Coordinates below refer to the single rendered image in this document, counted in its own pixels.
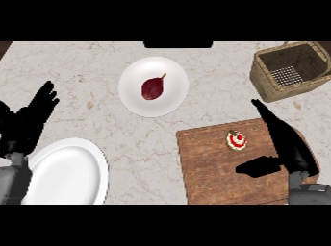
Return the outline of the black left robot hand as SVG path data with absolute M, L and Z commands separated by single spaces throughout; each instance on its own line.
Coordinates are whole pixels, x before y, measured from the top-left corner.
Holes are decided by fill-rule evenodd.
M 6 159 L 13 152 L 32 153 L 58 102 L 52 81 L 44 83 L 30 104 L 18 112 L 0 100 L 0 158 Z

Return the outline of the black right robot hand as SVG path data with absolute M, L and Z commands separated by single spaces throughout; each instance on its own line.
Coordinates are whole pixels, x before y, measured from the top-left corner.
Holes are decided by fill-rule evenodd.
M 273 174 L 285 167 L 288 173 L 307 172 L 309 176 L 319 173 L 313 153 L 290 124 L 282 121 L 259 99 L 251 100 L 269 128 L 269 133 L 276 148 L 278 157 L 262 156 L 242 163 L 236 172 L 259 178 Z

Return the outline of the brown wooden cutting board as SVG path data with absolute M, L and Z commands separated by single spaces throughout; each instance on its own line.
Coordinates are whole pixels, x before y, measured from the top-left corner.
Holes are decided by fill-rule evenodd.
M 226 144 L 230 130 L 247 138 L 247 146 L 233 151 Z M 288 172 L 253 178 L 236 167 L 262 156 L 275 157 L 269 128 L 262 118 L 183 130 L 176 133 L 186 197 L 189 205 L 285 204 Z

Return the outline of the tan wicker basket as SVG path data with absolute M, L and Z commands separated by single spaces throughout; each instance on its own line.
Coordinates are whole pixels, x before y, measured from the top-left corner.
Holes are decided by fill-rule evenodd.
M 254 54 L 250 80 L 264 102 L 313 91 L 331 81 L 331 56 L 316 41 L 285 41 Z

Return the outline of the white oval plate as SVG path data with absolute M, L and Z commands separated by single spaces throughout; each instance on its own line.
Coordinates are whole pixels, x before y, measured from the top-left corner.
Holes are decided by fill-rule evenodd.
M 25 205 L 102 205 L 108 194 L 108 163 L 99 147 L 66 138 L 30 159 L 32 178 Z

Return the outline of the dark red pear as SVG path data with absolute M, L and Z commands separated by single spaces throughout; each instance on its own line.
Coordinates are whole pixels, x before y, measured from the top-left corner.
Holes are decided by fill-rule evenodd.
M 161 77 L 149 79 L 142 85 L 142 97 L 146 100 L 155 100 L 164 93 L 165 74 Z

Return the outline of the white round plate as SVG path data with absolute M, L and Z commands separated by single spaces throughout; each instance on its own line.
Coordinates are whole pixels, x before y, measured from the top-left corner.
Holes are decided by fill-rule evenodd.
M 185 69 L 168 58 L 143 58 L 123 73 L 120 98 L 129 110 L 140 116 L 170 114 L 180 107 L 188 90 Z

